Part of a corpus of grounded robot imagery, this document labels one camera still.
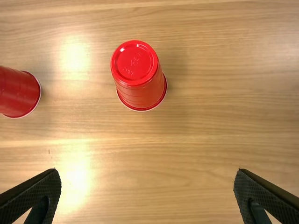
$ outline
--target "wood grain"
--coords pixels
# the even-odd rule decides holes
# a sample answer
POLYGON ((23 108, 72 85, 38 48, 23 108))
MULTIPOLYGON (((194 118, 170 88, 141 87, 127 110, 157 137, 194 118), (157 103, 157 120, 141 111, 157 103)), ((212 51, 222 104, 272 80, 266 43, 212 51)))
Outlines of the wood grain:
POLYGON ((240 167, 299 196, 298 15, 295 0, 2 0, 0 63, 43 95, 0 118, 0 192, 55 167, 54 224, 239 224, 240 167), (131 39, 169 83, 150 112, 110 74, 131 39))

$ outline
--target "upside-down cup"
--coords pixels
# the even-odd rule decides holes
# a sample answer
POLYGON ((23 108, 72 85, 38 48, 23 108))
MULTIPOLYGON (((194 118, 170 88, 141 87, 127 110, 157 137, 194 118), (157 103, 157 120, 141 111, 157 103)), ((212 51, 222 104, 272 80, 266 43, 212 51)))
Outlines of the upside-down cup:
POLYGON ((9 118, 22 118, 38 105, 42 89, 29 72, 0 66, 0 113, 9 118))
POLYGON ((142 41, 121 44, 111 58, 120 101, 134 111, 148 111, 164 99, 167 81, 153 48, 142 41))

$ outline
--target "red plastic cup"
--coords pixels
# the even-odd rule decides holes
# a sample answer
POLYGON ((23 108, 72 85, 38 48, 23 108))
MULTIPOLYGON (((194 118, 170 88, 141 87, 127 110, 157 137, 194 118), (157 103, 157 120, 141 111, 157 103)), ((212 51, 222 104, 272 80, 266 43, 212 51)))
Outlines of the red plastic cup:
POLYGON ((0 66, 0 113, 9 118, 22 118, 38 105, 42 89, 29 72, 0 66))
POLYGON ((167 81, 154 49, 142 41, 121 44, 111 58, 120 101, 134 111, 148 111, 165 98, 167 81))

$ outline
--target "red cup on its side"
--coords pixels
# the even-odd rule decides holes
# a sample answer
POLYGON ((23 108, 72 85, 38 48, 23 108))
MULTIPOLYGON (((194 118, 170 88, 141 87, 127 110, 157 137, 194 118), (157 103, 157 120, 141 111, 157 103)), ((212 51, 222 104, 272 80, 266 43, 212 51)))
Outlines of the red cup on its side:
POLYGON ((0 66, 0 113, 9 118, 22 118, 38 105, 42 89, 29 72, 0 66))
POLYGON ((165 75, 154 49, 145 42, 121 44, 112 55, 111 72, 119 99, 131 110, 154 109, 165 98, 165 75))

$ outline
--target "wooden table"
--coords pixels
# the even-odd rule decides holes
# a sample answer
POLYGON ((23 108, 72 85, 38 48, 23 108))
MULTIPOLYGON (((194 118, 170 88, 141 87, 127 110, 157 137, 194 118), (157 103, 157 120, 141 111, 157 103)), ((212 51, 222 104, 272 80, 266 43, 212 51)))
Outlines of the wooden table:
POLYGON ((55 167, 54 224, 240 224, 238 168, 299 196, 298 15, 297 0, 1 0, 0 63, 43 95, 0 117, 0 192, 55 167), (115 93, 131 39, 168 79, 150 112, 115 93))

